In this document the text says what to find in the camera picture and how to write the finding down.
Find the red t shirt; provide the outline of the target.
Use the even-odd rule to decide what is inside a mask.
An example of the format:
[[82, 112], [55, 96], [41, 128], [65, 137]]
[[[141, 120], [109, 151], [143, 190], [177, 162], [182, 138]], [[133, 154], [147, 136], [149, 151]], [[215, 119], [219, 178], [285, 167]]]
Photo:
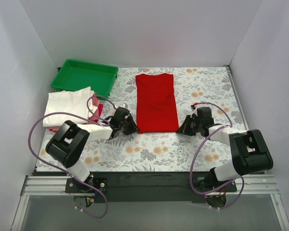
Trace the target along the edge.
[[138, 133], [176, 132], [179, 128], [172, 74], [135, 77]]

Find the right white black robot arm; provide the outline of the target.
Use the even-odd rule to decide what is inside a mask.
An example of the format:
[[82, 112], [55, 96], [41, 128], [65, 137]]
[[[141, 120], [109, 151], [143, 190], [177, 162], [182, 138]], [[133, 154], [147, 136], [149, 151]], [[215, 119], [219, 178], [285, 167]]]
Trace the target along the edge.
[[239, 130], [215, 123], [209, 107], [193, 105], [192, 109], [193, 113], [186, 116], [176, 132], [187, 136], [199, 133], [210, 141], [228, 145], [231, 150], [232, 160], [212, 168], [204, 179], [213, 191], [221, 190], [228, 180], [273, 168], [273, 158], [259, 130]]

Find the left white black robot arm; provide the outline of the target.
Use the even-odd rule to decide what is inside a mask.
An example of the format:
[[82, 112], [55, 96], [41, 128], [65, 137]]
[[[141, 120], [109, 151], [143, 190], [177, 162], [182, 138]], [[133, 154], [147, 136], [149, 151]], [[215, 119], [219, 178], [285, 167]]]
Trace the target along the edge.
[[125, 107], [119, 107], [113, 116], [109, 116], [102, 123], [81, 125], [71, 120], [65, 121], [47, 143], [45, 151], [61, 163], [69, 174], [77, 178], [77, 188], [86, 193], [93, 186], [93, 181], [89, 178], [90, 172], [80, 160], [86, 143], [109, 140], [121, 132], [131, 135], [138, 131], [130, 111]]

